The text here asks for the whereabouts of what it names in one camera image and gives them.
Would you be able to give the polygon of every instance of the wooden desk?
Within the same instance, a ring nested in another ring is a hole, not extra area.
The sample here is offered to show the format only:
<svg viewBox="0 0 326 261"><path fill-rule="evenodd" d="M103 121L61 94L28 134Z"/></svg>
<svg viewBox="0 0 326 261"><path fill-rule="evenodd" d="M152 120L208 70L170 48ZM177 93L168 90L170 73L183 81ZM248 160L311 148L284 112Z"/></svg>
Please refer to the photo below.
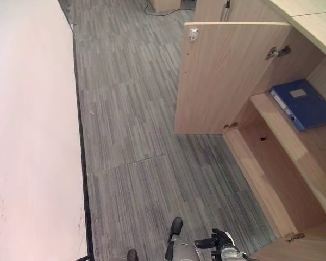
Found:
<svg viewBox="0 0 326 261"><path fill-rule="evenodd" d="M299 133L266 92L305 78L326 99L326 1L232 0L226 22L224 3L210 3L200 0L185 24L175 132L224 135L278 238L314 230L296 248L278 239L256 257L322 260L326 125ZM286 45L289 55L265 59Z"/></svg>
<svg viewBox="0 0 326 261"><path fill-rule="evenodd" d="M179 9L181 6L181 0L150 0L150 2L157 13Z"/></svg>

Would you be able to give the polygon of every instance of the gray carpet tile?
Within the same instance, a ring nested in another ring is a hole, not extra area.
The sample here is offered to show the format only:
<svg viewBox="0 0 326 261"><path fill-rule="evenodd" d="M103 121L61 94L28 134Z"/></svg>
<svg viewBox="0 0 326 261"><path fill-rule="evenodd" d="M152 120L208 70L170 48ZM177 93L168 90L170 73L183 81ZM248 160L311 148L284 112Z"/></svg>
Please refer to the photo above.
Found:
<svg viewBox="0 0 326 261"><path fill-rule="evenodd" d="M193 12L154 17L145 6L70 6L95 259L136 247L140 260L163 260L175 216L188 240L217 227L253 253L274 235L222 136L174 134L183 23Z"/></svg>

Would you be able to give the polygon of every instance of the black wheel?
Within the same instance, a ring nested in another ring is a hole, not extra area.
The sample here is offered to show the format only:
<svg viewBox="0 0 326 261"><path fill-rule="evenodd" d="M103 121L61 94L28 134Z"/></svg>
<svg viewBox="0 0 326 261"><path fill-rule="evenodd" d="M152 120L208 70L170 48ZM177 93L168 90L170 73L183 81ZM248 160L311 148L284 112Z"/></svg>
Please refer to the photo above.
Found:
<svg viewBox="0 0 326 261"><path fill-rule="evenodd" d="M135 249L130 249L127 253L127 261L139 261L137 257L137 251Z"/></svg>
<svg viewBox="0 0 326 261"><path fill-rule="evenodd" d="M176 217L170 228L170 234L179 235L183 229L183 220L180 217Z"/></svg>

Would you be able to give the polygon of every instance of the cabinet hinge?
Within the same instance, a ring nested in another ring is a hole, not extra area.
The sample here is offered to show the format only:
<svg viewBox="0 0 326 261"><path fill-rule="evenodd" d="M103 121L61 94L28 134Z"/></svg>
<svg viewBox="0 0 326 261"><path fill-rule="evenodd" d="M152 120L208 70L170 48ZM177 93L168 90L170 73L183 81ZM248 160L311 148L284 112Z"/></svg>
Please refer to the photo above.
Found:
<svg viewBox="0 0 326 261"><path fill-rule="evenodd" d="M273 57L273 56L280 57L280 56L288 55L289 53L291 53L291 49L288 45L286 45L281 50L277 50L276 47L272 47L272 49L270 49L270 51L267 54L266 60L268 60L270 57Z"/></svg>
<svg viewBox="0 0 326 261"><path fill-rule="evenodd" d="M234 127L237 127L238 126L238 123L237 122L233 122L233 123L231 123L231 124L225 124L224 126L223 126L223 128L224 129L226 129L226 128L234 128Z"/></svg>
<svg viewBox="0 0 326 261"><path fill-rule="evenodd" d="M298 233L296 235L293 235L290 239L285 240L285 242L291 243L294 242L295 239L304 238L304 237L305 237L304 233Z"/></svg>

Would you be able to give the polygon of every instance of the door latch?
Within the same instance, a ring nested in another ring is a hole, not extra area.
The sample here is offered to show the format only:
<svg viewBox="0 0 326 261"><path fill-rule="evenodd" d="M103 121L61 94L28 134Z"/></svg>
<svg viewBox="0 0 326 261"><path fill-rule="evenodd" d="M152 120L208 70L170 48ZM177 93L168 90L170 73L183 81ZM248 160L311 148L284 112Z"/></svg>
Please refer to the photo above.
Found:
<svg viewBox="0 0 326 261"><path fill-rule="evenodd" d="M283 49L281 50L277 50L276 47L273 47L269 53L267 54L266 60L268 60L270 57L276 56L276 57L280 57L280 56L285 56L288 55L289 53L291 53L291 49L288 45L286 45Z"/></svg>
<svg viewBox="0 0 326 261"><path fill-rule="evenodd" d="M294 242L295 239L299 239L299 238L304 238L305 235L303 233L298 233L296 235L293 235L290 239L285 240L285 242Z"/></svg>
<svg viewBox="0 0 326 261"><path fill-rule="evenodd" d="M189 31L190 42L196 41L198 38L198 28L191 28Z"/></svg>

